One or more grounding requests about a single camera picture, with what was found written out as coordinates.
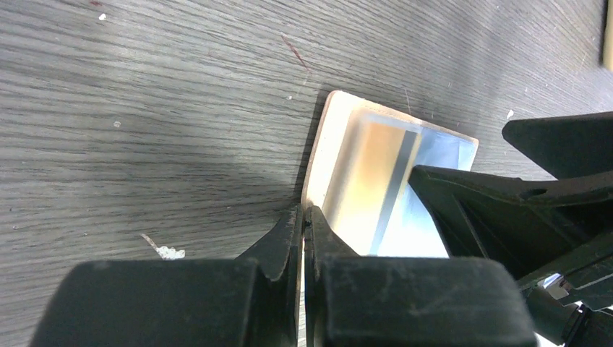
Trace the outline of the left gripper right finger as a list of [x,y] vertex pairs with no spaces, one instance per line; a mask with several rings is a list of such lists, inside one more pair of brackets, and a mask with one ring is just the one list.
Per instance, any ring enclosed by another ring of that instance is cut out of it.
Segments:
[[498,262],[366,257],[318,207],[304,224],[308,346],[535,346],[531,316]]

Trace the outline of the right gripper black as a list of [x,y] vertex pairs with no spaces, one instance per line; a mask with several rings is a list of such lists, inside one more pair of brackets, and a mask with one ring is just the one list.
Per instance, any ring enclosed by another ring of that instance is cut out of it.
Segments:
[[612,345],[612,173],[524,181],[431,166],[408,180],[449,255],[502,264],[535,331],[564,346]]

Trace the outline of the beige leather card holder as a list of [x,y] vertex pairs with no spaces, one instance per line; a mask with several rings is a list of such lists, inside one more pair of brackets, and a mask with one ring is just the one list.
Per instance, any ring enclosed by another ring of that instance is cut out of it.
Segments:
[[302,205],[317,206],[322,210],[343,138],[355,124],[366,120],[406,122],[421,129],[421,141],[409,166],[406,187],[401,190],[402,195],[395,203],[385,232],[373,241],[373,252],[366,255],[446,257],[447,251],[432,217],[408,180],[418,165],[470,170],[479,142],[460,132],[341,90],[332,91],[325,102],[314,139],[301,194]]

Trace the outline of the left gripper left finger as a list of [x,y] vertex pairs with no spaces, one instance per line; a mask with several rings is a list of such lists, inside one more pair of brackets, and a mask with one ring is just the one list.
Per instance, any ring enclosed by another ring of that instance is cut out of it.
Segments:
[[92,261],[63,279],[32,346],[295,346],[299,206],[235,259]]

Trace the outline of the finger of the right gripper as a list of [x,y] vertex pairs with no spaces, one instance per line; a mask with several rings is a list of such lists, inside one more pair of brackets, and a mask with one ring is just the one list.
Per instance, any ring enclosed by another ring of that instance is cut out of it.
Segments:
[[612,170],[612,112],[509,121],[503,138],[557,179]]

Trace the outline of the yellow card with dark stripe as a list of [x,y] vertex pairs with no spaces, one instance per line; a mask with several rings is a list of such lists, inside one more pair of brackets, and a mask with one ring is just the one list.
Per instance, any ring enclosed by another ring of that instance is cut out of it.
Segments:
[[375,120],[359,121],[343,138],[322,211],[356,253],[371,254],[385,232],[420,141],[416,125]]

